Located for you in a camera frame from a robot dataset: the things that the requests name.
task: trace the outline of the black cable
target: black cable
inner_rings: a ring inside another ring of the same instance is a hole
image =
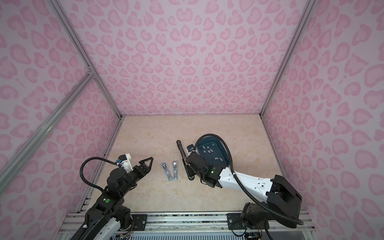
[[[109,160],[107,160],[107,159],[105,159],[105,158],[102,158],[102,157],[90,157],[90,158],[88,158],[87,160],[85,160],[85,161],[83,162],[83,164],[81,165],[81,167],[80,167],[80,178],[83,180],[83,182],[85,182],[87,185],[89,185],[89,186],[91,186],[91,187],[94,187],[94,188],[96,188],[96,189],[99,189],[101,192],[103,192],[104,189],[103,189],[102,187],[99,187],[99,186],[97,186],[96,184],[93,184],[93,183],[89,182],[87,179],[85,179],[84,174],[83,174],[84,166],[85,166],[90,160],[93,160],[93,159],[102,160],[102,161],[104,161],[104,162],[107,162],[107,163],[110,163],[110,164],[113,164],[113,165],[116,165],[116,163],[115,163],[115,162],[111,162],[111,161],[109,161]]]
[[[300,219],[294,219],[292,217],[288,217],[287,215],[284,215],[284,214],[281,214],[273,209],[270,209],[268,206],[265,206],[263,205],[259,200],[257,200],[245,187],[244,185],[241,183],[241,181],[239,180],[239,178],[236,176],[235,174],[235,171],[233,169],[233,162],[232,162],[232,156],[231,156],[231,153],[228,149],[228,146],[227,144],[224,142],[224,140],[217,136],[216,134],[213,134],[213,133],[208,133],[208,134],[204,134],[203,136],[201,136],[195,146],[194,146],[194,151],[196,151],[196,147],[197,147],[197,144],[199,143],[199,141],[207,136],[213,136],[213,137],[217,137],[221,142],[222,144],[224,145],[225,147],[225,150],[227,151],[228,153],[228,157],[229,157],[229,167],[231,169],[231,172],[233,174],[233,177],[235,178],[237,184],[240,186],[240,188],[245,192],[245,194],[252,200],[254,201],[257,205],[259,205],[260,207],[262,207],[263,209],[265,209],[266,211],[269,211],[271,214],[273,214],[275,217],[278,217],[278,218],[281,218],[281,219],[284,219],[285,221],[289,221],[289,222],[292,222],[294,224],[297,224],[297,225],[304,225],[304,222],[301,221]]]
[[[263,228],[262,228],[262,225],[260,223],[258,223],[258,225],[260,226],[260,236],[259,238],[261,239],[263,237]]]
[[[242,236],[244,236],[245,232],[247,231],[247,228],[245,227],[245,230],[244,230],[244,232],[243,232],[241,235],[237,235],[237,234],[235,234],[235,232],[233,231],[233,229],[231,229],[231,231],[232,231],[232,233],[233,233],[235,236],[237,236],[237,237],[242,237]]]
[[[85,217],[84,217],[84,222],[83,224],[81,225],[81,234],[78,235],[77,237],[77,240],[79,240],[82,235],[85,233],[85,231],[87,230],[87,228],[89,227],[88,226],[88,221],[89,221],[89,211],[91,210],[92,208],[88,209],[86,212],[85,212]]]
[[[268,224],[268,221],[264,221],[264,227],[265,227],[266,235],[269,237],[270,240],[273,240],[273,238],[269,234],[269,231],[268,231],[268,228],[267,228],[267,224]]]
[[[129,191],[135,189],[137,187],[137,183],[135,184],[135,186],[133,188],[131,188]]]
[[[202,184],[204,184],[204,185],[208,185],[208,184],[206,184],[206,183],[203,183],[203,181],[201,180],[201,178],[200,178],[200,182],[201,182]]]

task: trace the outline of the beige countertop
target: beige countertop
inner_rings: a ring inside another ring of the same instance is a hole
[[[281,175],[259,115],[130,116],[125,117],[108,159],[116,161],[130,153],[132,166],[149,157],[154,161],[151,172],[125,195],[123,205],[132,212],[242,210],[251,202],[245,193],[205,186],[197,176],[193,181],[187,178],[176,141],[181,141],[187,154],[185,148],[206,133],[217,134],[226,142],[235,171],[257,177]],[[172,169],[173,161],[177,161],[179,179],[168,181],[161,164]],[[107,185],[114,168],[105,164],[99,186]],[[89,206],[100,193],[94,190]]]

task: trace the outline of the black metal bracket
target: black metal bracket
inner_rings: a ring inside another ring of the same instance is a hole
[[[134,226],[133,231],[144,231],[147,224],[147,214],[132,214]]]
[[[229,230],[244,230],[245,227],[242,224],[242,217],[241,214],[227,214],[227,224]],[[264,221],[259,222],[262,229],[265,228]]]

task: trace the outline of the pink leopard print backdrop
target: pink leopard print backdrop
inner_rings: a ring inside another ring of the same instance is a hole
[[[259,113],[306,0],[63,0],[123,114]]]
[[[383,8],[320,1],[266,115],[324,240],[384,238]]]
[[[44,0],[0,2],[0,172],[86,69]]]
[[[100,89],[91,82],[0,196],[1,239],[56,237],[65,215],[74,211],[85,190],[79,176],[81,164],[101,156],[116,121]],[[85,167],[87,179],[96,163]]]

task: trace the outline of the aluminum frame rail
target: aluminum frame rail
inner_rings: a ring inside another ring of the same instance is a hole
[[[148,214],[144,231],[134,231],[135,235],[148,233],[232,233],[228,229],[228,213],[232,212],[131,212],[131,214]],[[84,222],[85,212],[79,214],[67,214],[60,227],[58,235],[74,234]],[[304,235],[316,231],[313,222],[307,211],[300,211],[300,217],[305,225],[298,225],[297,228],[288,228],[275,220],[269,221],[270,232],[273,231],[301,231]]]
[[[94,73],[92,71],[88,72],[80,83],[68,96],[66,96],[55,111],[48,117],[48,119],[45,120],[45,122],[35,131],[34,135],[24,145],[24,147],[14,156],[14,158],[10,161],[10,164],[8,164],[4,171],[0,174],[0,194],[24,167],[31,155],[44,142],[48,134],[59,123],[59,121],[67,113],[68,109],[73,105],[73,103],[83,93],[93,79],[95,79]]]
[[[116,116],[119,119],[121,119],[121,112],[119,108],[117,107],[115,101],[113,101],[111,94],[108,92],[103,81],[101,80],[101,77],[97,72],[97,69],[93,65],[91,58],[89,57],[87,51],[85,50],[85,47],[81,43],[80,38],[78,37],[71,22],[69,21],[69,18],[63,9],[63,6],[60,4],[59,0],[47,0],[47,2],[51,6],[53,12],[57,16],[59,22],[63,26],[65,32],[67,33],[68,37],[70,38],[71,42],[73,43],[74,47],[76,48],[77,52],[79,53],[79,56],[81,57],[85,65],[88,67],[90,71],[93,71],[95,73],[96,83],[99,86],[108,104],[111,106]]]
[[[313,13],[314,7],[316,6],[317,2],[318,2],[318,0],[308,0],[306,5],[305,5],[303,14],[301,15],[301,18],[297,24],[297,27],[296,27],[295,31],[293,32],[292,39],[288,45],[287,51],[285,52],[285,55],[284,55],[283,60],[279,66],[279,69],[277,70],[277,74],[275,76],[275,79],[273,80],[273,84],[272,84],[272,86],[268,92],[265,103],[264,103],[262,110],[260,112],[261,117],[263,117],[265,112],[266,112],[266,109],[267,109],[267,107],[271,101],[271,98],[272,98],[273,94],[275,93],[277,84],[280,82],[280,80],[283,76],[283,73],[289,64],[289,61],[290,61],[292,55],[294,54],[295,48],[296,48],[297,44],[299,43],[300,38],[305,31],[305,28],[306,28],[306,26],[307,26],[307,24],[311,18],[311,15]]]

